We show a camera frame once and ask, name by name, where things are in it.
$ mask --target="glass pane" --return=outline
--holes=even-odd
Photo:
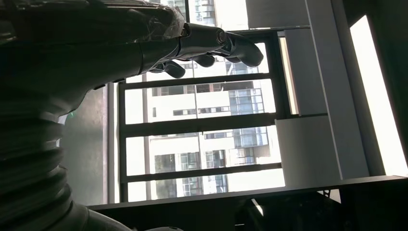
[[[153,200],[213,193],[242,192],[285,186],[282,169],[226,175],[129,183],[129,201],[146,200],[146,183]]]
[[[126,124],[276,112],[270,79],[126,90],[125,108]]]
[[[177,10],[179,10],[179,12],[181,12],[181,14],[184,16],[184,19],[186,18],[185,0],[145,0],[145,1],[160,3],[162,5],[174,7]]]
[[[207,139],[215,133],[225,136]],[[146,174],[145,166],[154,174],[278,163],[277,137],[275,126],[270,126],[127,138],[127,175]]]
[[[190,22],[224,30],[247,30],[245,0],[188,0]]]

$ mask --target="white wall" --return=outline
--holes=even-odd
[[[327,113],[310,29],[285,30],[300,115]]]
[[[340,180],[327,116],[277,120],[276,128],[287,186],[310,188]]]

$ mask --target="window mullion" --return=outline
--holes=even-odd
[[[127,137],[228,130],[234,128],[266,127],[274,125],[275,119],[275,113],[259,113],[249,115],[162,121],[154,123],[123,125],[119,133],[121,139],[124,139]]]

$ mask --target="metal frame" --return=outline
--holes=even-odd
[[[276,119],[289,118],[291,116],[289,99],[286,91],[285,77],[283,74],[283,66],[280,55],[280,47],[278,41],[277,30],[264,30],[262,32],[243,31],[238,32],[255,43],[265,43],[268,59],[269,73],[233,75],[233,76],[216,76],[203,78],[181,78],[172,80],[160,80],[139,83],[119,83],[118,99],[119,99],[119,177],[120,177],[120,201],[128,201],[128,183],[152,180],[167,180],[189,177],[201,177],[212,175],[223,175],[237,172],[260,171],[266,169],[282,168],[281,163],[266,164],[266,165],[248,165],[223,168],[209,168],[199,170],[188,170],[179,172],[156,173],[138,176],[127,176],[126,163],[126,138],[130,137],[145,137],[151,135],[165,135],[178,133],[204,132],[213,130],[225,130],[234,128],[252,128],[265,127],[275,124]],[[234,115],[222,116],[213,118],[198,118],[186,119],[177,121],[162,121],[154,123],[142,124],[126,124],[125,118],[125,91],[132,89],[146,89],[180,85],[196,85],[209,84],[219,82],[235,82],[271,79],[276,113],[259,113],[250,115]],[[147,192],[147,199],[150,197],[150,191]]]

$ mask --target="window frame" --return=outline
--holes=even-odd
[[[188,4],[186,4],[186,15],[189,17]],[[278,31],[282,29],[246,30],[234,31],[254,43],[264,43],[267,52],[269,73],[243,74],[233,76],[214,76],[202,78],[180,78],[172,80],[147,81],[146,74],[142,75],[142,82],[118,84],[118,116],[119,116],[119,181],[120,202],[128,202],[128,183],[145,181],[147,200],[151,199],[150,183],[152,180],[169,180],[179,178],[192,178],[213,175],[226,175],[237,172],[260,171],[267,169],[282,168],[281,163],[246,165],[222,168],[207,168],[198,170],[176,171],[166,173],[150,173],[149,153],[145,151],[146,174],[127,176],[126,138],[159,136],[166,134],[193,133],[205,131],[228,130],[238,128],[267,127],[275,125],[276,119],[291,118],[288,93],[286,89],[285,76],[283,72]],[[198,84],[218,84],[223,82],[251,81],[270,79],[274,94],[275,113],[258,113],[249,115],[220,116],[211,118],[196,118],[176,121],[160,121],[141,124],[126,124],[125,118],[125,91],[142,89],[145,94],[148,88],[163,88],[171,86],[185,86]]]

